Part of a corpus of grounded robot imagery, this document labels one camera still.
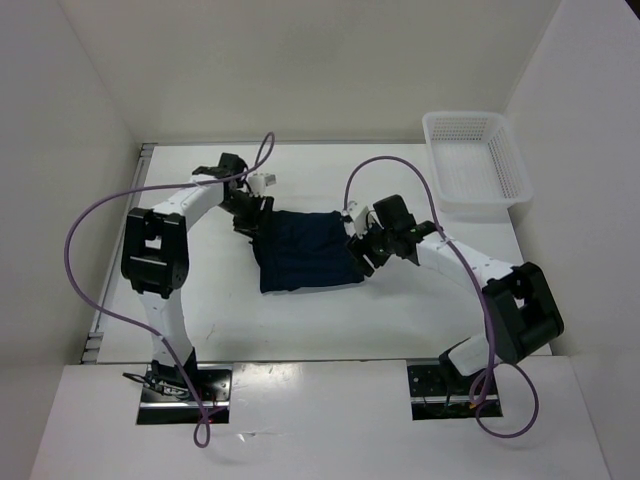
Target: white plastic basket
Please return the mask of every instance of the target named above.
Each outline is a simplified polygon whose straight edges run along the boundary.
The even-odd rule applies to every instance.
[[[533,189],[507,119],[488,112],[432,112],[422,119],[435,193],[444,211],[527,202]]]

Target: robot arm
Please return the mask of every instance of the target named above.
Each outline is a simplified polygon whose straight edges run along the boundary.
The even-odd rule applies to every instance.
[[[273,198],[263,197],[275,183],[273,175],[209,185],[200,183],[242,173],[246,163],[237,155],[222,154],[217,167],[199,167],[190,188],[179,190],[151,209],[133,208],[127,215],[122,251],[122,275],[140,296],[149,325],[173,346],[189,377],[197,383],[196,353],[184,323],[181,287],[189,272],[187,232],[211,208],[220,206],[233,215],[234,230],[252,236],[272,209]],[[175,394],[186,385],[162,341],[153,336],[151,388]]]
[[[348,248],[363,273],[371,276],[391,255],[436,270],[475,294],[475,287],[451,242],[467,259],[482,289],[493,322],[499,361],[516,364],[564,331],[564,323],[539,267],[514,266],[491,258],[463,243],[444,240],[432,222],[416,224],[399,195],[374,204],[378,222],[356,203],[344,212]],[[487,366],[489,346],[478,334],[440,356],[443,373],[455,383]]]

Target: purple cable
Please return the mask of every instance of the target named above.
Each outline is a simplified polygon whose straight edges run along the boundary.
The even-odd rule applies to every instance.
[[[136,327],[140,327],[140,328],[152,333],[153,335],[159,337],[160,341],[164,344],[165,347],[167,347],[167,351],[169,352],[169,354],[173,358],[176,366],[178,367],[180,375],[182,375],[182,378],[184,379],[185,383],[187,384],[187,388],[189,389],[189,392],[193,396],[195,402],[198,404],[198,409],[200,410],[200,420],[198,420],[196,428],[193,431],[193,441],[200,448],[206,448],[209,445],[209,442],[211,441],[211,427],[209,425],[209,418],[210,418],[210,415],[212,415],[212,412],[209,412],[207,410],[207,408],[204,406],[204,404],[202,403],[202,399],[200,398],[200,395],[198,395],[198,392],[196,391],[195,386],[191,382],[191,379],[187,375],[187,372],[185,372],[184,368],[182,367],[182,365],[180,363],[180,360],[178,358],[178,355],[176,354],[175,350],[173,349],[171,344],[162,336],[162,333],[160,333],[155,328],[153,328],[153,327],[151,327],[149,325],[146,325],[145,323],[142,323],[142,322],[139,322],[137,320],[134,320],[133,318],[127,317],[125,315],[121,315],[121,314],[116,313],[116,312],[112,312],[111,310],[108,310],[108,309],[104,308],[102,305],[98,304],[93,299],[91,299],[80,288],[80,285],[78,285],[78,282],[76,281],[76,279],[75,279],[75,277],[73,275],[73,271],[71,269],[71,260],[70,260],[71,241],[73,240],[73,235],[75,234],[76,230],[78,229],[78,226],[80,225],[80,223],[91,212],[93,212],[96,208],[98,208],[99,206],[101,206],[101,205],[103,205],[103,204],[105,204],[107,202],[110,202],[111,200],[115,200],[116,198],[120,198],[120,197],[124,197],[124,196],[127,196],[127,195],[131,195],[133,193],[149,192],[149,191],[152,191],[152,190],[170,190],[170,189],[190,188],[190,187],[197,187],[197,186],[204,186],[204,185],[213,185],[215,183],[228,182],[230,180],[236,180],[238,178],[243,178],[244,176],[246,176],[246,175],[248,175],[248,174],[250,174],[252,172],[255,172],[258,168],[260,168],[269,159],[269,157],[271,156],[271,152],[273,151],[273,147],[275,145],[275,141],[276,141],[276,138],[275,138],[274,133],[273,132],[267,133],[267,135],[262,140],[262,143],[260,144],[260,149],[258,150],[258,154],[256,156],[255,165],[253,167],[251,167],[250,169],[248,169],[248,170],[246,170],[246,171],[244,171],[244,172],[242,172],[242,173],[240,173],[238,175],[232,175],[232,176],[226,177],[226,178],[216,178],[214,180],[206,180],[204,182],[198,182],[197,184],[195,184],[195,183],[174,183],[174,184],[168,184],[168,185],[153,185],[153,186],[149,186],[149,187],[138,187],[138,188],[132,188],[130,190],[125,190],[123,192],[118,192],[118,193],[114,193],[114,194],[108,195],[108,196],[96,201],[95,203],[93,203],[86,210],[84,210],[78,216],[78,218],[76,218],[76,220],[71,225],[71,228],[69,228],[69,232],[67,233],[67,238],[66,238],[66,240],[64,242],[64,268],[65,268],[65,271],[67,273],[67,278],[69,279],[69,283],[71,283],[71,286],[73,287],[75,292],[78,294],[78,296],[82,300],[84,300],[85,303],[87,303],[89,306],[93,307],[94,309],[96,309],[100,313],[104,313],[105,315],[109,315],[109,316],[111,316],[113,318],[116,318],[118,320],[122,320],[123,322],[129,323],[131,325],[135,325]],[[267,142],[270,142],[269,143],[269,150],[264,155],[264,157],[261,159],[260,155],[262,154],[262,150],[264,149],[264,146],[267,144]],[[202,425],[205,425],[205,434],[206,434],[206,436],[205,436],[205,441],[204,442],[201,442],[200,440],[198,440],[198,432],[199,432],[200,427]]]
[[[422,183],[422,186],[424,187],[425,192],[427,193],[427,198],[429,199],[429,207],[431,208],[431,216],[433,217],[433,223],[436,227],[436,230],[438,231],[438,233],[440,234],[443,240],[447,240],[447,236],[444,233],[444,229],[442,228],[442,225],[440,224],[440,220],[438,219],[438,212],[436,211],[435,203],[433,201],[433,195],[431,194],[431,189],[429,188],[429,184],[427,183],[427,180],[424,178],[424,175],[422,175],[420,170],[418,170],[411,162],[405,160],[404,158],[395,157],[391,155],[381,155],[381,156],[372,157],[368,160],[365,160],[360,165],[358,165],[355,168],[355,170],[351,172],[351,175],[349,176],[349,180],[347,180],[347,185],[344,191],[344,209],[347,210],[348,203],[349,203],[349,190],[351,190],[351,183],[353,182],[353,179],[356,176],[356,173],[358,173],[360,169],[363,168],[364,166],[369,165],[370,163],[373,163],[373,162],[377,162],[379,160],[391,160],[394,162],[399,162],[405,165],[406,167],[409,167],[416,174],[416,176]],[[454,243],[447,242],[447,245],[449,246],[449,248],[451,248],[451,250],[456,255],[456,257],[458,257],[458,260],[460,260],[460,263],[462,264],[465,271],[469,275],[469,278],[471,279],[471,283],[473,284],[473,288],[476,292],[476,295],[478,296],[478,300],[480,300],[480,306],[482,307],[482,312],[484,314],[485,332],[487,335],[487,342],[489,343],[489,358],[487,361],[487,368],[480,375],[478,375],[478,377],[472,383],[471,388],[469,389],[469,400],[471,401],[471,403],[477,405],[476,421],[485,432],[487,432],[490,435],[493,435],[494,437],[499,437],[499,438],[519,437],[520,435],[524,435],[525,433],[527,433],[538,418],[538,412],[540,409],[538,392],[536,391],[535,386],[533,385],[533,382],[531,382],[531,379],[524,372],[524,370],[522,370],[517,365],[513,365],[513,367],[522,374],[522,376],[527,381],[527,384],[529,385],[533,393],[535,406],[534,406],[534,412],[533,412],[533,416],[531,417],[531,420],[523,429],[511,434],[502,434],[502,433],[492,432],[480,420],[480,412],[485,406],[487,406],[488,403],[490,403],[490,402],[487,402],[486,400],[487,400],[487,396],[489,395],[491,385],[493,383],[493,379],[494,379],[493,371],[496,367],[495,365],[495,352],[496,352],[495,331],[493,328],[493,322],[491,321],[491,314],[489,313],[489,307],[484,298],[484,295],[482,294],[482,287],[480,287],[480,283],[478,282],[478,279],[473,273],[473,269],[469,265],[469,262],[467,262],[467,259],[464,257],[462,252],[458,249],[458,247],[456,247]],[[478,385],[483,379],[485,381],[482,384],[480,395],[476,397],[476,390],[478,389]]]

